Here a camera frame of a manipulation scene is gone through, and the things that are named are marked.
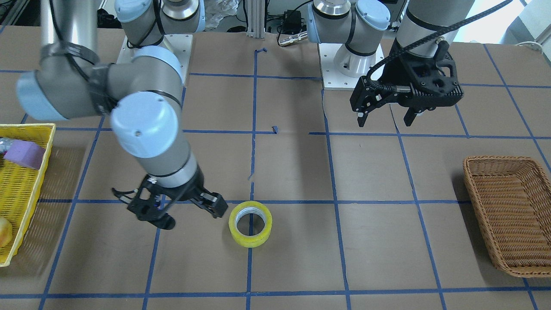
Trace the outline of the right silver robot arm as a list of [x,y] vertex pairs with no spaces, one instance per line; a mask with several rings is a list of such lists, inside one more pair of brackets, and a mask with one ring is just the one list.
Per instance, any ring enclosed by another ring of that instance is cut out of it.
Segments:
[[117,0],[115,12],[135,51],[126,63],[103,63],[97,53],[92,0],[43,0],[40,70],[22,74],[16,94],[40,121],[104,115],[119,144],[146,172],[129,192],[112,189],[138,220],[170,230],[175,202],[189,201],[220,218],[228,205],[204,187],[204,176],[184,136],[180,117],[186,75],[163,46],[168,35],[205,26],[202,0]]

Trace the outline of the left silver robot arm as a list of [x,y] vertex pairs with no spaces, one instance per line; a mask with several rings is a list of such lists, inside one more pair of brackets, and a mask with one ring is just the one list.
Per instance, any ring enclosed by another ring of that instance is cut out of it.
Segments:
[[314,43],[336,43],[334,64],[357,78],[351,110],[364,126],[368,114],[388,103],[406,107],[405,125],[464,96],[456,63],[449,53],[456,31],[443,30],[464,20],[472,0],[410,0],[380,77],[377,50],[393,22],[385,0],[314,0],[307,6],[307,35]]

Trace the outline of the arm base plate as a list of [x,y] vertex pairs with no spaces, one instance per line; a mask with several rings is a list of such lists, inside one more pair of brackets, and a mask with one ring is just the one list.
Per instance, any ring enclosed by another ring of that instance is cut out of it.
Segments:
[[321,43],[318,48],[325,90],[353,90],[358,79],[384,58],[381,45],[370,56],[355,55],[343,44]]
[[179,71],[182,85],[186,86],[193,41],[192,34],[170,34],[165,35],[159,45],[130,49],[126,37],[116,63],[130,63],[144,56],[161,59]]

